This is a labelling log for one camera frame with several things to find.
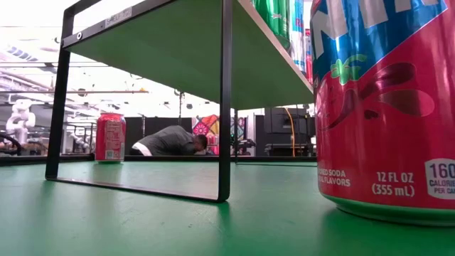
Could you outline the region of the blue silver Red Bull can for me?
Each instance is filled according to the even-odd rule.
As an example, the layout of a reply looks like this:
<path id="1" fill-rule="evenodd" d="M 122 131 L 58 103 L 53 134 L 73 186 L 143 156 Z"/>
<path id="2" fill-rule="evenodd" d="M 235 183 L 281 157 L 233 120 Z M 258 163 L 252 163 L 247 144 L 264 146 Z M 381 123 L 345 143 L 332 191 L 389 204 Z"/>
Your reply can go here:
<path id="1" fill-rule="evenodd" d="M 289 0 L 290 56 L 302 72 L 306 72 L 304 4 L 303 0 Z"/>

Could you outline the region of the green Sprite soda can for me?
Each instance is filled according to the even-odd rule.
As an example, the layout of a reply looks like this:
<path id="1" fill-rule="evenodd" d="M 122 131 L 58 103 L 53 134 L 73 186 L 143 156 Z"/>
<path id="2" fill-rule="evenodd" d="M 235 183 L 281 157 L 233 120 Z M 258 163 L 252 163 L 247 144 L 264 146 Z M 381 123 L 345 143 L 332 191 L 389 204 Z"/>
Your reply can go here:
<path id="1" fill-rule="evenodd" d="M 281 45 L 288 50 L 290 47 L 289 0 L 251 0 L 251 2 Z"/>

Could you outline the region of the colourful patterned banner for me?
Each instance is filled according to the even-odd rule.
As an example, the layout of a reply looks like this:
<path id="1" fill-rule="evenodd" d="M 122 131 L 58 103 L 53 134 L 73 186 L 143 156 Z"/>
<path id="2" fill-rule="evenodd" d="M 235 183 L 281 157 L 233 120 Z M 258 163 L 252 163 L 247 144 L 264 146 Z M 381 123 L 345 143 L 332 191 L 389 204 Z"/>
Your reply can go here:
<path id="1" fill-rule="evenodd" d="M 193 117 L 192 118 L 192 132 L 194 135 L 202 134 L 208 139 L 208 151 L 211 154 L 219 154 L 219 130 L 220 121 L 219 116 L 212 114 L 206 117 Z M 247 118 L 239 117 L 237 119 L 237 138 L 239 140 L 245 139 L 245 132 L 247 131 Z"/>

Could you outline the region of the black equipment cabinet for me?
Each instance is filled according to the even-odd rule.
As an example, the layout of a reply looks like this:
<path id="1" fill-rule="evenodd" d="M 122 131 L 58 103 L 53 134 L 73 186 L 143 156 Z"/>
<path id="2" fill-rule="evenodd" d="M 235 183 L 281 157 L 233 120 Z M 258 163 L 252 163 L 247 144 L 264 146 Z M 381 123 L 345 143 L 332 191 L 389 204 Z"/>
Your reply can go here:
<path id="1" fill-rule="evenodd" d="M 256 156 L 316 155 L 315 118 L 302 108 L 266 108 L 255 116 Z"/>

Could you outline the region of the person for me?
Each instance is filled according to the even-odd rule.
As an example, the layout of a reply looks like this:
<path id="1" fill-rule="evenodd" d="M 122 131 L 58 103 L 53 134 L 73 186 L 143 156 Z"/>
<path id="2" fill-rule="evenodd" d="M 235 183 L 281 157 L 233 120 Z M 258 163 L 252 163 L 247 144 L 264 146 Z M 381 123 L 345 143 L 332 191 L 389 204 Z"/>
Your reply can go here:
<path id="1" fill-rule="evenodd" d="M 182 126 L 173 125 L 135 142 L 129 154 L 137 156 L 206 155 L 207 146 L 208 139 L 205 135 L 193 135 Z"/>

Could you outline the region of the wooden board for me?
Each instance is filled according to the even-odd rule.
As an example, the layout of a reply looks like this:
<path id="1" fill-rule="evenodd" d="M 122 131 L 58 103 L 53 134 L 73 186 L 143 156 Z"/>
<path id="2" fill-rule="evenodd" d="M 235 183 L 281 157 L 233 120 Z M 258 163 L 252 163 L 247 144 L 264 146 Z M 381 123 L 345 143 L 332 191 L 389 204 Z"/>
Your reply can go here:
<path id="1" fill-rule="evenodd" d="M 70 56 L 78 54 L 219 106 L 218 191 L 230 195 L 230 137 L 237 113 L 312 103 L 314 91 L 250 0 L 143 0 L 81 31 L 63 13 L 45 179 L 58 181 Z"/>

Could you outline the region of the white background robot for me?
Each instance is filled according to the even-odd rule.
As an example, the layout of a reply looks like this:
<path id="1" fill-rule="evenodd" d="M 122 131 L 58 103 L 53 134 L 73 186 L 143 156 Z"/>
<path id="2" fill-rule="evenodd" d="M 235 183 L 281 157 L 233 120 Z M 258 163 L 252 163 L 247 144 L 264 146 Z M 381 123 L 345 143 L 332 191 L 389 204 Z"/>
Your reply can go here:
<path id="1" fill-rule="evenodd" d="M 28 129 L 36 125 L 36 116 L 30 111 L 32 103 L 31 100 L 17 100 L 6 122 L 6 133 L 13 136 L 19 144 L 27 142 Z"/>

